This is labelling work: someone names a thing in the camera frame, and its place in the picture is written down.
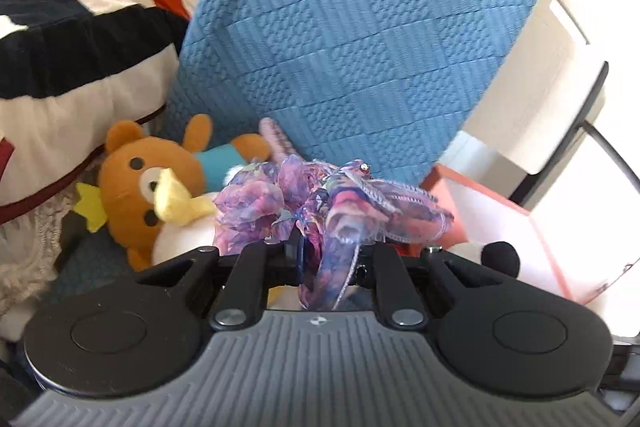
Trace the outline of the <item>white blue duck plush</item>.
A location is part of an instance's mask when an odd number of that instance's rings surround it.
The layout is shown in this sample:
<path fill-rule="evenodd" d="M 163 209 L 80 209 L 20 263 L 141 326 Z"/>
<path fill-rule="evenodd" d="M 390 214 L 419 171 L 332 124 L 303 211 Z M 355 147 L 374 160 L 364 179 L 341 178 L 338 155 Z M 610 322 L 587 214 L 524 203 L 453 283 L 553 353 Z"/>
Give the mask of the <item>white blue duck plush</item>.
<path fill-rule="evenodd" d="M 160 265 L 198 247 L 215 244 L 218 192 L 193 196 L 169 168 L 160 170 L 154 210 L 163 221 L 152 250 L 152 265 Z"/>

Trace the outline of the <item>panda plush toy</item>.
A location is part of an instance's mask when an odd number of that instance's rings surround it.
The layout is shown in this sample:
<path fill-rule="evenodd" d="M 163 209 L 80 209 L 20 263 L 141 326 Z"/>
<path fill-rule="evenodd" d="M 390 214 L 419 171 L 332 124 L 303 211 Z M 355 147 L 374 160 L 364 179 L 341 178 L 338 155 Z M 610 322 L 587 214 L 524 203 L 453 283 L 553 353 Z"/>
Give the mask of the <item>panda plush toy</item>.
<path fill-rule="evenodd" d="M 449 248 L 453 254 L 483 267 L 509 275 L 526 284 L 572 300 L 573 296 L 544 249 L 521 255 L 508 242 L 459 243 Z"/>

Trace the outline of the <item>purple organza ribbon bow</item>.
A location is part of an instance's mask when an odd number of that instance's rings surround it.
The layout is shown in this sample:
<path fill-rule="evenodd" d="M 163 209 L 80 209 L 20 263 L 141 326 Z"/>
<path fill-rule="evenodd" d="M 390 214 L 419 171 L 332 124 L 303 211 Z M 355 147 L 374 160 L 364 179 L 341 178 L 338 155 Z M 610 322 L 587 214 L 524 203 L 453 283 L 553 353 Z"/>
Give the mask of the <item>purple organza ribbon bow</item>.
<path fill-rule="evenodd" d="M 374 179 L 361 160 L 336 167 L 295 155 L 281 164 L 253 162 L 215 199 L 215 246 L 237 255 L 251 243 L 280 243 L 298 230 L 303 255 L 299 300 L 307 310 L 331 311 L 342 300 L 360 248 L 391 239 L 433 243 L 454 216 L 422 188 Z"/>

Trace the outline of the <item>brown bear plush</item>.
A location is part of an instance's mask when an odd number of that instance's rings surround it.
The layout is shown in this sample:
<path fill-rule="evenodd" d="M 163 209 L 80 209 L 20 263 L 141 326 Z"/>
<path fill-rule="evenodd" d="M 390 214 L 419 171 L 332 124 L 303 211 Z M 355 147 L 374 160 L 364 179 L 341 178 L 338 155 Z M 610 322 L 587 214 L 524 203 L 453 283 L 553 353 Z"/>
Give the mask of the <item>brown bear plush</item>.
<path fill-rule="evenodd" d="M 132 120 L 116 122 L 107 132 L 106 157 L 96 184 L 76 184 L 73 212 L 84 218 L 91 233 L 107 228 L 125 248 L 132 269 L 148 269 L 165 224 L 155 207 L 164 170 L 171 170 L 192 197 L 202 196 L 220 191 L 236 167 L 271 156 L 267 140 L 257 133 L 241 134 L 210 148 L 213 131 L 213 119 L 205 114 L 189 120 L 180 142 L 146 135 Z"/>

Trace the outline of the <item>pink cardboard box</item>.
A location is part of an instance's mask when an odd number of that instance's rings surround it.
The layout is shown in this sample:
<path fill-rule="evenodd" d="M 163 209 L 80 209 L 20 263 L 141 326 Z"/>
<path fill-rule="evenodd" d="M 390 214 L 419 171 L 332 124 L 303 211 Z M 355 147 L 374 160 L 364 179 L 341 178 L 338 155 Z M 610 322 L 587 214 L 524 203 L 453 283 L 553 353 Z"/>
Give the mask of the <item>pink cardboard box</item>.
<path fill-rule="evenodd" d="M 483 246 L 506 242 L 520 257 L 520 280 L 568 300 L 574 298 L 528 210 L 444 165 L 433 167 L 421 187 L 454 215 L 452 228 L 438 241 L 440 246 L 477 260 Z"/>

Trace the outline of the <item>pink striped fabric piece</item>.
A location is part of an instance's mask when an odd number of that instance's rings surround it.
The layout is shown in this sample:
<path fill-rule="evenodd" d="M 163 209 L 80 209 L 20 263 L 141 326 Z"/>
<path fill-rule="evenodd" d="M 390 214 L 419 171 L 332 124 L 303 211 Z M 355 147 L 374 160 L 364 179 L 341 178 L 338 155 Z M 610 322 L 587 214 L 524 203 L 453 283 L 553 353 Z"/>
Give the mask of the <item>pink striped fabric piece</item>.
<path fill-rule="evenodd" d="M 297 156 L 292 142 L 284 133 L 277 121 L 265 117 L 259 121 L 259 134 L 265 139 L 270 147 L 270 160 L 276 164 L 281 164 L 288 156 Z"/>

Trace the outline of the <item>black curved tube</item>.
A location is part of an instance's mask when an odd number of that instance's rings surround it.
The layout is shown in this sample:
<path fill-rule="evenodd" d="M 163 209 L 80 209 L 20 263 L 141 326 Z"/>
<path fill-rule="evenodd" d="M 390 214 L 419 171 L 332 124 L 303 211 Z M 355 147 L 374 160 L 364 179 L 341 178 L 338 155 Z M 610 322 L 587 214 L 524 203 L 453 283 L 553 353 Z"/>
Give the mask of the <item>black curved tube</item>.
<path fill-rule="evenodd" d="M 608 158 L 614 162 L 617 169 L 623 173 L 625 178 L 632 185 L 634 191 L 640 193 L 640 179 L 638 174 L 634 172 L 634 169 L 629 166 L 623 156 L 617 152 L 616 148 L 608 142 L 605 136 L 596 127 L 594 127 L 593 124 L 590 124 L 589 121 L 585 120 L 582 122 L 582 129 L 584 129 L 590 138 L 600 146 L 600 149 L 608 155 Z"/>

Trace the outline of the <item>blue textured chair cover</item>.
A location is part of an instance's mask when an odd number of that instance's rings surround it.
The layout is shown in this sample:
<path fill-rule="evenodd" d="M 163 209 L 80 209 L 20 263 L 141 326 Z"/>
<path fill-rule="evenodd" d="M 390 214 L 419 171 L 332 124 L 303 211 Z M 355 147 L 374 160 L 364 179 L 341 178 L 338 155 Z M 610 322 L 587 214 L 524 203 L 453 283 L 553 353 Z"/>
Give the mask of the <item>blue textured chair cover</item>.
<path fill-rule="evenodd" d="M 269 117 L 295 150 L 420 183 L 462 128 L 537 0 L 198 0 L 166 105 L 224 143 Z"/>

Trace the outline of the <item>striped plush blanket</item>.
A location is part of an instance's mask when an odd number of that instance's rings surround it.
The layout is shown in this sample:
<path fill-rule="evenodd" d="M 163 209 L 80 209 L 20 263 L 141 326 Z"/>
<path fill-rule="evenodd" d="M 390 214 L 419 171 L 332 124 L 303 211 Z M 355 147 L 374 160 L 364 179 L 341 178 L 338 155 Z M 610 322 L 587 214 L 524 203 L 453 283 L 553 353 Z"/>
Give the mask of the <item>striped plush blanket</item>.
<path fill-rule="evenodd" d="M 198 0 L 1 0 L 1 218 L 71 184 L 114 122 L 163 108 Z"/>

